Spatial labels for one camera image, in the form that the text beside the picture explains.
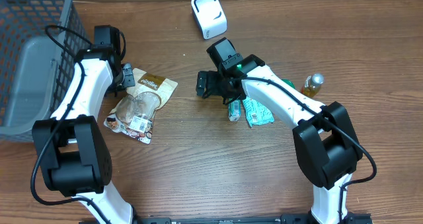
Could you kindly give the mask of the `teal white tissue packet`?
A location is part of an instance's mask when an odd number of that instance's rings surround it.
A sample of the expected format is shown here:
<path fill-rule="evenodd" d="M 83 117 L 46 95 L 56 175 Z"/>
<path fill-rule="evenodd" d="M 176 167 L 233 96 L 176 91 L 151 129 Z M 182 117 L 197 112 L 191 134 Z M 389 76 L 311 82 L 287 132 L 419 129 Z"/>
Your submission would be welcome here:
<path fill-rule="evenodd" d="M 241 117 L 241 101 L 234 100 L 228 105 L 228 117 L 231 122 L 237 122 Z"/>

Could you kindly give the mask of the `brown white snack bag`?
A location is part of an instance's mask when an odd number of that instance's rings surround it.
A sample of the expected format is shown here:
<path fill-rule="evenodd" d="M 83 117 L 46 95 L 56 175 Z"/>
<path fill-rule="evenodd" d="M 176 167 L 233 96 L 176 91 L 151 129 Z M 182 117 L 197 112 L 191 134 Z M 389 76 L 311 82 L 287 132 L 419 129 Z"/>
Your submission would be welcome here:
<path fill-rule="evenodd" d="M 122 133 L 144 144 L 151 143 L 153 119 L 178 86 L 176 81 L 138 68 L 133 70 L 135 85 L 113 108 L 103 124 L 114 133 Z"/>

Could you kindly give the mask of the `teal tissue pack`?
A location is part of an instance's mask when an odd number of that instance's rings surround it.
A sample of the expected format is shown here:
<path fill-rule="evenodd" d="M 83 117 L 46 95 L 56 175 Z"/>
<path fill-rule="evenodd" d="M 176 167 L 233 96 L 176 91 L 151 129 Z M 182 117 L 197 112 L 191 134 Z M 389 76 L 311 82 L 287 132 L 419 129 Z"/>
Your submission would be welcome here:
<path fill-rule="evenodd" d="M 274 122 L 272 112 L 263 104 L 249 97 L 243 100 L 246 119 L 249 126 L 261 126 Z"/>

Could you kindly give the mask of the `green lid seasoning jar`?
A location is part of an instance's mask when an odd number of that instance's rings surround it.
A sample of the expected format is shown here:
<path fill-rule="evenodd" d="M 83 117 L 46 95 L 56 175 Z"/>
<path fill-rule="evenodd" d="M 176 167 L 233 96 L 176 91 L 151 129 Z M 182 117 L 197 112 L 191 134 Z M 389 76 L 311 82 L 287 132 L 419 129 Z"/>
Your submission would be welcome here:
<path fill-rule="evenodd" d="M 295 85 L 289 79 L 283 79 L 283 82 L 295 89 Z"/>

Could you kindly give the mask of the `yellow dish soap bottle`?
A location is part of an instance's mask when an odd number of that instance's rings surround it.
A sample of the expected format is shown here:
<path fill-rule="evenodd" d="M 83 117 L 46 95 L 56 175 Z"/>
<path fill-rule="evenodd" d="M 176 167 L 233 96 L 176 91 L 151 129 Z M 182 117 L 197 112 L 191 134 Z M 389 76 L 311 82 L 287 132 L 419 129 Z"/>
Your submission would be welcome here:
<path fill-rule="evenodd" d="M 310 75 L 306 78 L 300 93 L 309 98 L 313 98 L 320 91 L 324 81 L 325 78 L 321 73 Z"/>

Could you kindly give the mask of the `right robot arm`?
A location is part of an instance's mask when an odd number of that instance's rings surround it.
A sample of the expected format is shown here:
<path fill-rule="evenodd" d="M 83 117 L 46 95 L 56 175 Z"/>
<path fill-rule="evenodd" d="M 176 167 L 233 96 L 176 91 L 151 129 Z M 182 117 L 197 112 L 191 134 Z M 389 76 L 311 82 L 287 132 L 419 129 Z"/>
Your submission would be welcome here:
<path fill-rule="evenodd" d="M 224 104 L 251 98 L 292 130 L 297 163 L 313 185 L 313 205 L 307 214 L 283 215 L 282 223 L 370 223 L 368 215 L 346 209 L 347 186 L 363 153 L 345 107 L 299 93 L 257 56 L 242 57 L 226 38 L 206 51 L 217 69 L 198 73 L 199 96 L 222 96 Z"/>

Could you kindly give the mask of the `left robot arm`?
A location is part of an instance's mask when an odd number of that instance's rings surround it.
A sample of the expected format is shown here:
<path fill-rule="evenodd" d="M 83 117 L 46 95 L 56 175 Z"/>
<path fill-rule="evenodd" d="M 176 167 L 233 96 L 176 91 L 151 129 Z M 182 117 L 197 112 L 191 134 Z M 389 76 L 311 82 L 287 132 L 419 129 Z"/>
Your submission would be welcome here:
<path fill-rule="evenodd" d="M 138 223 L 136 210 L 112 183 L 112 159 L 97 124 L 105 94 L 135 85 L 131 65 L 122 63 L 124 34 L 110 25 L 96 26 L 87 48 L 64 52 L 75 71 L 58 108 L 32 127 L 38 158 L 31 194 L 49 206 L 80 202 L 97 223 Z"/>

